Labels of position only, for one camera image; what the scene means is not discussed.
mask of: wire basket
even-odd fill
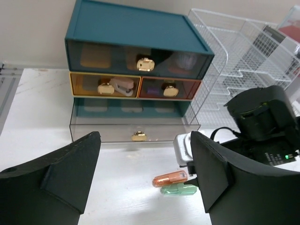
[[[277,24],[200,9],[192,9],[188,17],[215,53],[192,102],[202,128],[236,128],[225,103],[250,88],[286,89],[300,74],[293,54],[297,43],[288,37],[279,43],[263,31]]]

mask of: black cable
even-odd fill
[[[218,129],[215,129],[215,130],[211,133],[210,138],[211,138],[212,140],[214,140],[214,139],[215,139],[215,136],[216,136],[216,133],[217,133],[219,130],[221,130],[221,129],[230,130],[236,137],[242,138],[241,133],[238,133],[238,132],[236,132],[236,131],[230,129],[229,127],[220,127],[220,128],[218,128]]]

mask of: transparent green bottle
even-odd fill
[[[185,185],[184,183],[171,184],[163,186],[160,189],[163,195],[193,195],[197,192],[197,187],[194,185]]]

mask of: gold drawer handle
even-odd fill
[[[131,136],[133,142],[144,142],[147,140],[147,135],[142,131],[138,131]]]
[[[164,96],[166,97],[175,97],[178,94],[179,90],[172,85],[169,85],[164,90]]]
[[[109,83],[103,83],[98,86],[98,93],[112,95],[114,93],[114,88]]]
[[[153,60],[150,60],[148,58],[142,58],[138,60],[137,62],[137,69],[140,71],[152,71],[154,69],[155,62]]]

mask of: white marble surface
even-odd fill
[[[0,171],[69,144],[72,103],[68,71],[26,69],[0,136]],[[231,138],[227,131],[216,135]],[[281,167],[300,171],[300,160]],[[209,225],[200,192],[168,197],[152,187],[154,176],[176,169],[170,143],[102,145],[79,224]]]

